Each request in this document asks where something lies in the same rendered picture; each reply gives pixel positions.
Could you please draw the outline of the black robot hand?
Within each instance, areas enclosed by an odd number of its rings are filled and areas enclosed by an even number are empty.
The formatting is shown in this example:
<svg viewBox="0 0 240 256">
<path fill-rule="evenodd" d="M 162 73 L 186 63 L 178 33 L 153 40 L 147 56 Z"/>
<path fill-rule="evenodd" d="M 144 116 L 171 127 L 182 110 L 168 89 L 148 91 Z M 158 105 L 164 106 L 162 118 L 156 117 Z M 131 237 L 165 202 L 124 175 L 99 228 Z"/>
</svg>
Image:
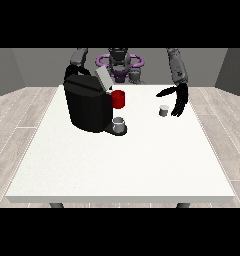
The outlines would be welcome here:
<svg viewBox="0 0 240 256">
<path fill-rule="evenodd" d="M 91 73 L 88 69 L 83 66 L 76 66 L 70 64 L 65 70 L 65 81 L 77 81 L 79 78 L 84 78 L 85 76 L 90 76 Z"/>
<path fill-rule="evenodd" d="M 176 94 L 177 98 L 171 115 L 175 117 L 180 117 L 184 111 L 186 104 L 188 103 L 188 85 L 186 83 L 180 83 L 177 86 L 163 89 L 157 94 L 157 97 L 163 97 L 173 93 Z"/>
</svg>

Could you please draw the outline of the pale grey machine lid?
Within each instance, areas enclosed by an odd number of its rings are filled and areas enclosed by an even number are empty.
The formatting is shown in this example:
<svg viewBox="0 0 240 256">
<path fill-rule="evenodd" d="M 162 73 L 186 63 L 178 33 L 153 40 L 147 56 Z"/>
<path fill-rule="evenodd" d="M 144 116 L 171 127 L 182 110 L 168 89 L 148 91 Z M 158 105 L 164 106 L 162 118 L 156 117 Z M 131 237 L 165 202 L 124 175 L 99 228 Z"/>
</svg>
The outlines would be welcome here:
<svg viewBox="0 0 240 256">
<path fill-rule="evenodd" d="M 101 66 L 95 70 L 95 75 L 99 79 L 103 89 L 108 91 L 114 84 L 113 80 L 111 79 L 108 70 L 105 66 Z"/>
</svg>

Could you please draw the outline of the black coffee machine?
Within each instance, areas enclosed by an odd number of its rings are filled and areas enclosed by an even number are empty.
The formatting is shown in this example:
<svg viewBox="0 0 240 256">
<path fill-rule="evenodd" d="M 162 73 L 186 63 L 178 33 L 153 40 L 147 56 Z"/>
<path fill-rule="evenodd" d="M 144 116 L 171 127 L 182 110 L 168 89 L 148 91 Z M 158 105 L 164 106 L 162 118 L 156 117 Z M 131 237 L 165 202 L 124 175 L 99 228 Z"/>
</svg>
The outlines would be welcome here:
<svg viewBox="0 0 240 256">
<path fill-rule="evenodd" d="M 96 76 L 85 76 L 77 81 L 63 83 L 71 122 L 86 132 L 108 132 L 115 136 L 127 133 L 113 131 L 112 92 L 106 92 Z"/>
</svg>

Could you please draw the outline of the red pod holder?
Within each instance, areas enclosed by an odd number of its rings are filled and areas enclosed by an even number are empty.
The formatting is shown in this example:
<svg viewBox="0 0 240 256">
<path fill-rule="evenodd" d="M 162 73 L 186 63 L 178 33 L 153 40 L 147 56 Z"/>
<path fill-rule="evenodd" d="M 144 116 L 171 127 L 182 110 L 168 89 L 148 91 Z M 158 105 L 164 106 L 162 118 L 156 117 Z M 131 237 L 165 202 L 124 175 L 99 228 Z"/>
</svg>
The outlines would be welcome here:
<svg viewBox="0 0 240 256">
<path fill-rule="evenodd" d="M 125 106 L 125 92 L 122 90 L 114 90 L 111 93 L 112 107 L 115 109 L 121 109 Z"/>
</svg>

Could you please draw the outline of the small grey cup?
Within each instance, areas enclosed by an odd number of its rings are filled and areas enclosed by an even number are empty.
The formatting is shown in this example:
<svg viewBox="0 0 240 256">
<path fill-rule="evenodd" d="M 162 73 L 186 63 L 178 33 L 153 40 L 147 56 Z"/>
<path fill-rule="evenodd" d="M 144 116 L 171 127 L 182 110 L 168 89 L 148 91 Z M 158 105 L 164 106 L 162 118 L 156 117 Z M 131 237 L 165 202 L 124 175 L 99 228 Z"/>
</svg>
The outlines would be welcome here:
<svg viewBox="0 0 240 256">
<path fill-rule="evenodd" d="M 116 133 L 121 133 L 125 129 L 125 121 L 122 117 L 115 117 L 112 120 L 113 131 Z"/>
</svg>

